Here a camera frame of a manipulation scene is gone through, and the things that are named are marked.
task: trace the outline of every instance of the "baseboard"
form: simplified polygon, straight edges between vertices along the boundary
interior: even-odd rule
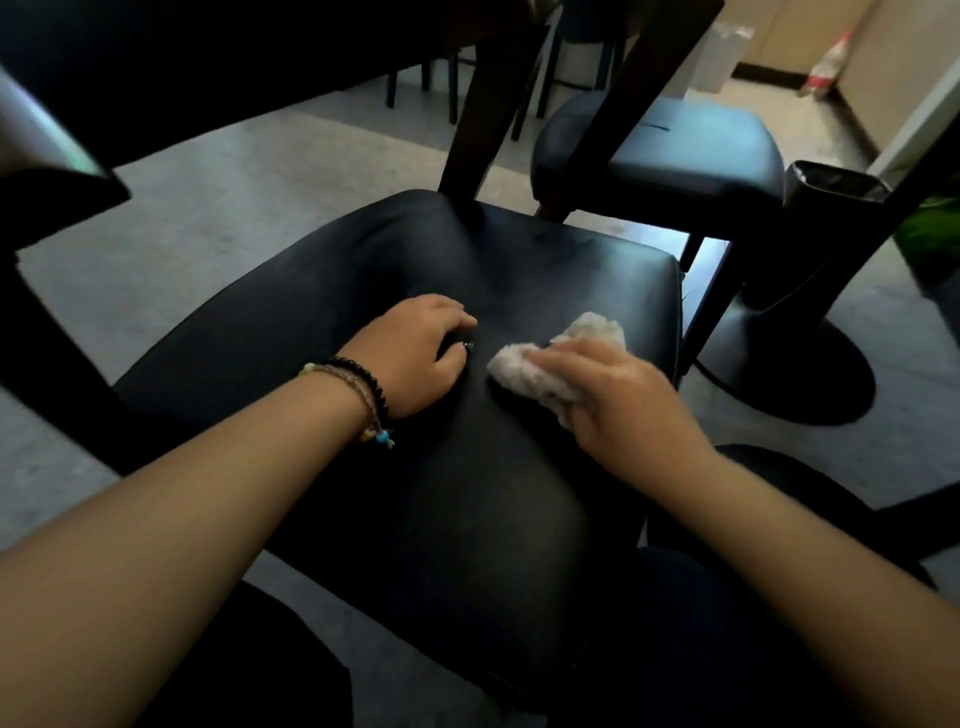
[[[753,81],[755,84],[778,85],[794,90],[804,87],[807,75],[793,71],[779,71],[765,65],[752,63],[738,63],[733,70],[733,77],[742,81]]]
[[[853,143],[856,144],[857,150],[866,159],[867,166],[869,167],[876,161],[876,158],[880,156],[879,147],[876,146],[870,138],[870,135],[867,134],[867,130],[863,128],[863,124],[860,123],[860,120],[856,117],[856,114],[853,112],[853,109],[851,109],[850,104],[847,103],[847,99],[843,97],[843,93],[839,88],[835,87],[831,89],[825,100],[833,108],[833,112],[837,115],[837,119],[840,120],[840,124],[850,135]]]

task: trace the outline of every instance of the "floor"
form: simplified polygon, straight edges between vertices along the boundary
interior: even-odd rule
[[[120,170],[134,200],[24,252],[22,270],[111,380],[199,303],[316,227],[411,187],[436,188],[452,138],[446,99],[402,86],[396,109],[374,82],[207,134]],[[757,110],[787,161],[863,160],[828,109],[731,82],[719,101]],[[526,176],[538,122],[505,142],[481,193],[532,212]],[[576,213],[569,224],[679,250],[672,231]],[[896,247],[884,246],[831,319],[876,371],[875,408],[836,428],[761,415],[695,371],[682,394],[711,439],[796,456],[873,506],[960,479],[960,352]],[[113,480],[0,393],[0,547]],[[928,563],[960,601],[960,549]],[[350,668],[359,728],[539,726],[420,655],[370,619],[262,556],[248,580],[296,609]]]

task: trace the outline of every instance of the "white cloth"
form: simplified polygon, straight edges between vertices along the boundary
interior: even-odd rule
[[[579,316],[564,333],[550,339],[550,343],[556,344],[566,339],[602,339],[620,349],[627,348],[620,324],[592,312]],[[584,396],[523,356],[524,352],[539,348],[536,344],[510,344],[490,360],[487,371],[501,387],[538,401],[557,415],[563,427],[570,429],[570,404],[583,401]]]

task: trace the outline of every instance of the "person's right hand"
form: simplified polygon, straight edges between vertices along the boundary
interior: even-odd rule
[[[570,411],[580,447],[642,493],[696,477],[715,450],[653,364],[597,339],[569,339],[527,358],[587,396]]]

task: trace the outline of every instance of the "chair seat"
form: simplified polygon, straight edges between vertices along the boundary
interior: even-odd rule
[[[334,354],[394,303],[437,292],[479,328],[454,391],[399,423],[396,447],[349,447],[268,548],[489,691],[542,707],[566,677],[642,499],[546,410],[489,382],[505,344],[584,311],[676,376],[680,275],[646,246],[409,191],[307,235],[170,332],[116,391],[200,431]]]
[[[530,173],[538,200],[549,194],[604,97],[580,94],[543,127]],[[576,203],[601,215],[731,240],[754,230],[758,217],[778,214],[782,199],[783,159],[756,114],[661,97]]]

